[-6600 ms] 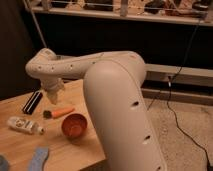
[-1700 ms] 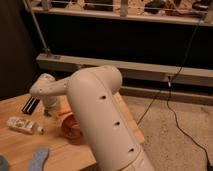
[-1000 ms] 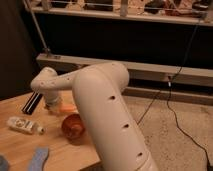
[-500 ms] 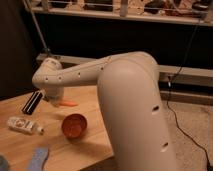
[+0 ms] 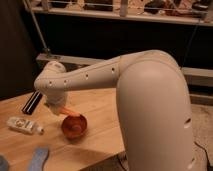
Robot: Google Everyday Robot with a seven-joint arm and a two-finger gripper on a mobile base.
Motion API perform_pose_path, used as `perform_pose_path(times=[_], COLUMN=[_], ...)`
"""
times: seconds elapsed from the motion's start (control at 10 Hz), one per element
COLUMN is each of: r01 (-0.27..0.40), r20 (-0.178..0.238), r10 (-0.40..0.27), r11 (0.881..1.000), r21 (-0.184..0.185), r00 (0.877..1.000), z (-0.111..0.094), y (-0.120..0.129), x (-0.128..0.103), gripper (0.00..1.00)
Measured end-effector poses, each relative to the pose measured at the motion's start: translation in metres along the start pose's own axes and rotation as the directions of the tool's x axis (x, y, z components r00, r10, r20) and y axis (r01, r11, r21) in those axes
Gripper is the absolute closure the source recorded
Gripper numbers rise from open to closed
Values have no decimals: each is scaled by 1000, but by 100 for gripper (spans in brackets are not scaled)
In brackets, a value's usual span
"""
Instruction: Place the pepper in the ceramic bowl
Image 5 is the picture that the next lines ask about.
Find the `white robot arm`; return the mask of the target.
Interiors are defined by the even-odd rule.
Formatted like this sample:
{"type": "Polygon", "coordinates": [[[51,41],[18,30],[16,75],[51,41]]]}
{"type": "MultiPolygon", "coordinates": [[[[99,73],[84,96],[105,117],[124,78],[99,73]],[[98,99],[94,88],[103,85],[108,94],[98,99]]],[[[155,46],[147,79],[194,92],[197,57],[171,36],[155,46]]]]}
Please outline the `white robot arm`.
{"type": "Polygon", "coordinates": [[[170,54],[130,53],[71,72],[50,61],[34,86],[55,114],[69,91],[114,87],[129,171],[196,171],[189,90],[170,54]]]}

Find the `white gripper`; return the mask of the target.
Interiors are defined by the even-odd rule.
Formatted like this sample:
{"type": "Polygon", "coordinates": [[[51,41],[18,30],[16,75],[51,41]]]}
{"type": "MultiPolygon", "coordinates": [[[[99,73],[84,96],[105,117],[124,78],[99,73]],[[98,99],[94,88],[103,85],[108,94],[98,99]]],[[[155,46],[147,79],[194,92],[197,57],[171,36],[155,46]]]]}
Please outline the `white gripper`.
{"type": "Polygon", "coordinates": [[[66,105],[67,93],[62,91],[53,91],[44,93],[45,105],[54,115],[59,115],[62,107],[66,105]]]}

